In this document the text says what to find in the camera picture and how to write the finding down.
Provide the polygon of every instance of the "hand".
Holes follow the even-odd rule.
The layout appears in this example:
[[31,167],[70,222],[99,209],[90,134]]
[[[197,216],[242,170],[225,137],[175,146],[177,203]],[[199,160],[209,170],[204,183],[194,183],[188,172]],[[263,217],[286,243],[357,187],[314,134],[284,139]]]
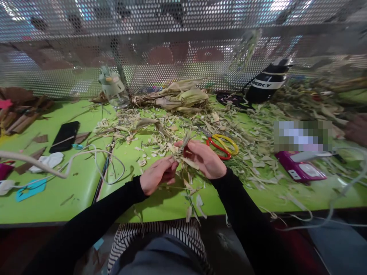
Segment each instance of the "hand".
[[178,162],[175,162],[172,156],[157,160],[141,176],[140,185],[146,196],[150,196],[157,190],[158,185],[167,182],[175,183],[176,168]]
[[[182,141],[175,143],[181,147]],[[199,165],[200,171],[210,180],[222,178],[227,173],[227,167],[209,146],[197,140],[190,140],[183,151],[183,156]]]
[[347,123],[345,138],[367,147],[367,114],[360,114]]

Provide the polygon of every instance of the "black sleeve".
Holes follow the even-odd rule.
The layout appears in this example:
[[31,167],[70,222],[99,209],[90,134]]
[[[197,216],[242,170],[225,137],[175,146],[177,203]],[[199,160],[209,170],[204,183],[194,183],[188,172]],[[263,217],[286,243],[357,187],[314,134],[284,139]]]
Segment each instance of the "black sleeve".
[[133,204],[145,200],[140,176],[125,183],[99,202],[88,207],[54,236],[24,271],[25,274],[73,274],[76,261]]
[[224,177],[211,182],[218,191],[228,219],[256,275],[298,274],[290,253],[275,229],[252,201],[233,171],[227,168]]

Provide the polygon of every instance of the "scissors handle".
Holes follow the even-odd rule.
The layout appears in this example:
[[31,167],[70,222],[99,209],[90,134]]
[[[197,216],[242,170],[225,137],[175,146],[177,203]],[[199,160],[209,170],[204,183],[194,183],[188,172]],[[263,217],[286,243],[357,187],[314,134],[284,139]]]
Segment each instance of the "scissors handle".
[[208,139],[206,140],[206,144],[208,146],[210,146],[209,142],[211,144],[213,144],[214,147],[216,147],[217,149],[219,149],[220,151],[222,151],[223,153],[225,153],[227,155],[226,157],[218,155],[221,160],[230,160],[231,159],[231,157],[232,157],[231,154],[228,151],[226,151],[225,149],[223,149],[222,147],[220,147],[219,145],[216,145],[215,142],[211,139],[211,137],[208,137]]
[[[230,139],[229,137],[223,136],[223,135],[219,135],[219,134],[215,134],[212,136],[213,138],[215,138],[222,146],[223,148],[228,151],[231,155],[237,155],[239,152],[238,146],[237,144]],[[226,141],[228,141],[233,147],[234,147],[234,151],[230,150],[226,144],[222,141],[222,139],[225,139]]]

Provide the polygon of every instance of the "person's left hand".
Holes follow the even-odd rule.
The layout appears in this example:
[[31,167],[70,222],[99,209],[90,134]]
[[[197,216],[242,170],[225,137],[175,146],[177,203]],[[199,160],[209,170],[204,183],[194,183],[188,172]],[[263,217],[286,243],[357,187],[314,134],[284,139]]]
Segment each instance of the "person's left hand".
[[145,195],[150,196],[157,190],[158,185],[167,182],[175,183],[176,168],[178,166],[172,156],[157,160],[141,176],[140,185]]

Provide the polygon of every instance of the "striped skirt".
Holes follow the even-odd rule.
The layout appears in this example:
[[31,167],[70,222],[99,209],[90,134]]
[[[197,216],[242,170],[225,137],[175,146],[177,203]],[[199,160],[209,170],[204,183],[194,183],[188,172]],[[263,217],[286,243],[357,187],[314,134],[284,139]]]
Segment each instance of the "striped skirt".
[[201,269],[205,275],[214,273],[206,259],[206,252],[200,236],[199,224],[193,219],[191,219],[189,223],[186,223],[184,219],[143,224],[121,223],[116,231],[114,243],[108,259],[108,273],[110,273],[114,263],[130,244],[137,238],[143,238],[144,234],[148,233],[165,233],[175,236],[198,256]]

